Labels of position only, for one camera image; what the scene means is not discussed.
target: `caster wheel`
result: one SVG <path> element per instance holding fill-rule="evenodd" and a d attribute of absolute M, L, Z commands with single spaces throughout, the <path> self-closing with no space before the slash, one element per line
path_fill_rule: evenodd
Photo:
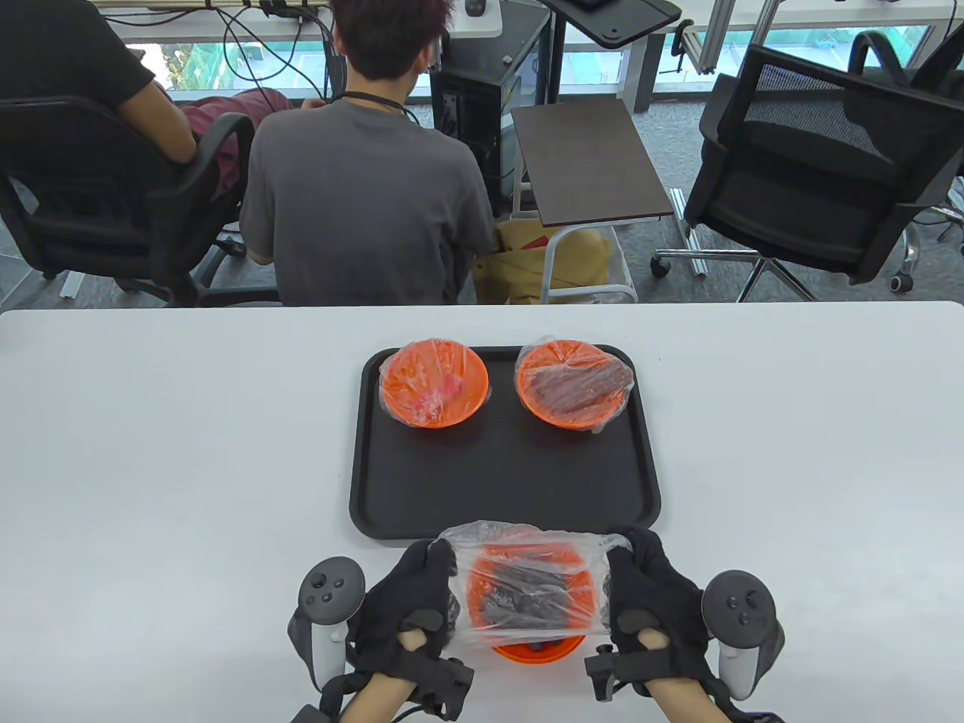
<path fill-rule="evenodd" d="M 898 271 L 891 276 L 891 291 L 895 294 L 906 294 L 914 288 L 914 280 L 907 274 Z"/>
<path fill-rule="evenodd" d="M 224 249 L 225 253 L 232 258 L 244 258 L 248 255 L 248 246 L 244 241 L 235 241 L 231 238 L 226 238 L 218 241 L 218 246 Z"/>
<path fill-rule="evenodd" d="M 657 279 L 662 279 L 669 273 L 671 266 L 669 261 L 663 261 L 659 256 L 650 259 L 650 273 Z"/>

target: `office chair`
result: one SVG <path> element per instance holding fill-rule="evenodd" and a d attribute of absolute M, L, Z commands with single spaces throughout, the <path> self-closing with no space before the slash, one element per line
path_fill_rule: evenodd
<path fill-rule="evenodd" d="M 854 119 L 864 115 L 881 138 Z M 668 273 L 667 257 L 747 261 L 738 302 L 764 271 L 814 301 L 783 262 L 850 283 L 876 277 L 910 221 L 946 194 L 964 106 L 751 45 L 738 78 L 717 78 L 700 131 L 683 232 L 704 224 L 752 251 L 661 249 L 654 276 Z"/>
<path fill-rule="evenodd" d="M 231 137 L 241 181 L 214 198 L 217 154 Z M 178 167 L 89 100 L 0 101 L 0 217 L 48 279 L 62 271 L 112 277 L 169 307 L 277 301 L 274 287 L 209 288 L 226 255 L 247 253 L 218 235 L 237 220 L 253 137 L 251 119 L 226 114 L 201 138 L 197 158 Z"/>
<path fill-rule="evenodd" d="M 867 54 L 873 51 L 880 68 L 866 67 Z M 850 46 L 847 70 L 872 80 L 891 83 L 902 88 L 912 88 L 923 93 L 933 93 L 951 100 L 964 100 L 964 72 L 957 67 L 964 59 L 964 24 L 959 25 L 935 48 L 917 69 L 904 69 L 887 36 L 877 31 L 859 33 Z M 964 166 L 957 169 L 964 175 Z M 964 228 L 964 215 L 948 203 L 940 203 L 928 209 L 953 224 Z M 964 255 L 964 244 L 961 244 Z M 914 268 L 921 255 L 920 244 L 913 233 L 904 235 L 904 259 L 900 270 L 891 277 L 891 290 L 895 293 L 910 291 L 914 287 Z"/>

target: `black t-shirt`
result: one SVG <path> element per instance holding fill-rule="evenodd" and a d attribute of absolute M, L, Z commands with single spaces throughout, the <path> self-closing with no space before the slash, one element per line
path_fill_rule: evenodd
<path fill-rule="evenodd" d="M 0 0 L 0 68 L 0 98 L 78 95 L 111 109 L 154 77 L 87 0 Z"/>

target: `computer mouse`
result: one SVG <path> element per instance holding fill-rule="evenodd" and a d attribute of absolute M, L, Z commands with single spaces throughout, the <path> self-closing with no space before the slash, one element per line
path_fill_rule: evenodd
<path fill-rule="evenodd" d="M 485 13 L 485 0 L 466 0 L 466 15 L 478 17 Z"/>

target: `gray t-shirt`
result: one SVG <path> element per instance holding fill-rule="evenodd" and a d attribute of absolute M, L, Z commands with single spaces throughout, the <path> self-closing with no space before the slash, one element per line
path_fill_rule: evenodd
<path fill-rule="evenodd" d="M 290 306 L 454 303 L 495 246 L 465 144 L 347 100 L 261 125 L 241 233 Z"/>

